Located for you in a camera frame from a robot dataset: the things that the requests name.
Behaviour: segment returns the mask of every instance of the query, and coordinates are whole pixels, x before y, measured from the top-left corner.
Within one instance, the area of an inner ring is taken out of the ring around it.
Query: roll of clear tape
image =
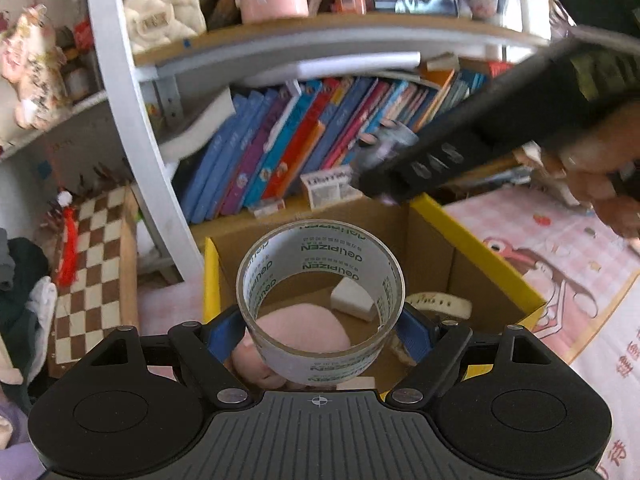
[[[305,352],[285,346],[256,323],[264,298],[278,283],[303,272],[351,278],[373,298],[380,324],[366,341],[341,352]],[[303,220],[258,240],[236,279],[240,313],[264,361],[289,381],[329,386],[359,376],[378,357],[402,312],[404,278],[395,256],[374,235],[337,221]]]

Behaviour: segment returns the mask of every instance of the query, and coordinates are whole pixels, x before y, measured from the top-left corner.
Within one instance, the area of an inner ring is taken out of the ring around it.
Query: bookshelf
[[[107,100],[107,92],[102,90],[100,92],[95,93],[92,96],[89,96],[87,99],[80,101],[78,104],[74,105],[71,108],[71,111],[68,116],[66,116],[60,122],[52,124],[51,126],[49,126],[49,128],[46,128],[45,130],[30,130],[30,131],[26,130],[23,135],[15,139],[15,141],[12,142],[11,145],[7,146],[4,149],[4,151],[0,153],[0,164],[4,160],[7,160],[12,155],[15,155],[24,147],[27,147],[34,140],[40,138],[41,136],[57,128],[61,124],[65,123],[65,121],[68,121],[71,117],[75,117],[76,115],[81,114],[85,110],[88,110],[89,108],[93,108],[95,105],[103,103],[106,100]]]
[[[204,260],[196,241],[202,244],[208,229],[224,229],[233,222],[255,219],[244,213],[201,224],[193,231],[187,225],[148,120],[142,92],[145,86],[164,86],[173,91],[172,99],[179,101],[176,76],[198,69],[204,72],[206,68],[206,78],[212,79],[208,81],[209,91],[213,91],[299,60],[407,51],[420,52],[423,60],[446,52],[500,59],[504,46],[533,52],[547,45],[529,34],[467,20],[410,14],[320,14],[304,20],[223,28],[134,57],[122,0],[88,1],[100,71],[139,189],[138,200],[143,202],[156,246],[166,252],[162,257],[169,256],[167,261],[175,264],[185,280],[202,278]],[[300,214],[306,214],[306,206],[296,204]]]
[[[235,25],[134,56],[139,80],[215,66],[224,85],[283,63],[348,54],[420,52],[424,59],[447,52],[484,58],[488,46],[533,51],[548,44],[531,34],[488,23],[418,14],[318,14]]]

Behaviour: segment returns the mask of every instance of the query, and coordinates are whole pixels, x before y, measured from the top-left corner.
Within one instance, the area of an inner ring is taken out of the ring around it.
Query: plush doll
[[[310,303],[286,306],[258,318],[258,326],[286,346],[306,352],[340,352],[351,342],[337,317],[327,308]],[[283,387],[287,380],[262,360],[248,332],[231,352],[236,372],[247,382],[264,390]],[[290,384],[291,388],[303,387]]]
[[[15,86],[18,104],[15,121],[21,128],[47,128],[68,111],[68,98],[60,75],[65,63],[56,47],[53,27],[42,5],[26,9],[15,33],[4,42],[2,76]]]

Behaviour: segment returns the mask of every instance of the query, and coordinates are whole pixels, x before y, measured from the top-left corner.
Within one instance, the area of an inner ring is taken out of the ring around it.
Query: checkered board
[[[129,187],[120,187],[76,208],[76,280],[59,287],[49,337],[49,374],[60,377],[118,325],[138,326],[135,215]],[[58,245],[60,254],[66,231]]]

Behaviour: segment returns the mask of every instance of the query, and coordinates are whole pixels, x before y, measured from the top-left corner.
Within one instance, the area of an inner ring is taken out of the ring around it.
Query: clothing
[[[0,403],[0,418],[11,426],[11,437],[0,450],[2,480],[36,480],[45,473],[44,466],[27,434],[27,416],[12,402]]]
[[[9,256],[6,231],[0,229],[0,290],[8,291],[14,286],[15,263]]]
[[[49,273],[49,263],[42,250],[26,238],[9,240],[8,247],[15,262],[14,288],[0,291],[0,335],[14,367],[27,377],[35,355],[38,317],[26,303],[36,283]],[[26,381],[21,385],[3,384],[2,389],[9,400],[28,413],[31,403]]]
[[[27,310],[33,312],[38,318],[38,328],[36,329],[36,340],[33,355],[33,362],[29,367],[26,381],[31,384],[36,375],[40,373],[45,361],[47,360],[47,345],[49,343],[49,332],[51,330],[51,322],[56,309],[56,300],[58,299],[58,290],[51,283],[51,278],[45,276],[36,286],[33,287],[27,301]]]

